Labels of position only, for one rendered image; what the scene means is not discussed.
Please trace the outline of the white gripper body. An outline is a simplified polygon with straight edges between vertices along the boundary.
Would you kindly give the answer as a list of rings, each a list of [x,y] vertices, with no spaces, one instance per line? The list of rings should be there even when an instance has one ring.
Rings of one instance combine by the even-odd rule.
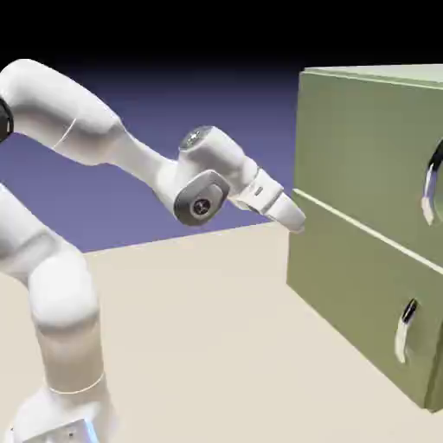
[[[305,228],[305,214],[293,201],[282,192],[266,212],[266,217],[277,222],[292,233],[301,233]]]

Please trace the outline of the green painted cabinet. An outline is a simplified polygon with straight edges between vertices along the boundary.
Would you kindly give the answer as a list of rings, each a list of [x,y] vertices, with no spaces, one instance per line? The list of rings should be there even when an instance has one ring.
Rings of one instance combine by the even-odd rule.
[[[288,285],[443,411],[443,63],[305,69],[292,198]]]

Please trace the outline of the large green cabinet door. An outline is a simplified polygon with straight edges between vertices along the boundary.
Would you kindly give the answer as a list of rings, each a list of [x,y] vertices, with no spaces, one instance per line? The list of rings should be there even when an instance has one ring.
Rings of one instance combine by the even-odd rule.
[[[421,197],[443,138],[443,85],[306,71],[295,188],[443,267],[443,223]]]

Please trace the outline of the small green cabinet door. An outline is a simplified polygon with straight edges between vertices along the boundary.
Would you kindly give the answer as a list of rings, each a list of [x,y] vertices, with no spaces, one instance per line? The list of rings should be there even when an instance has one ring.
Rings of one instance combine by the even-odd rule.
[[[420,408],[443,410],[443,274],[299,198],[305,230],[289,235],[288,285]],[[394,352],[398,320],[419,306],[407,361]]]

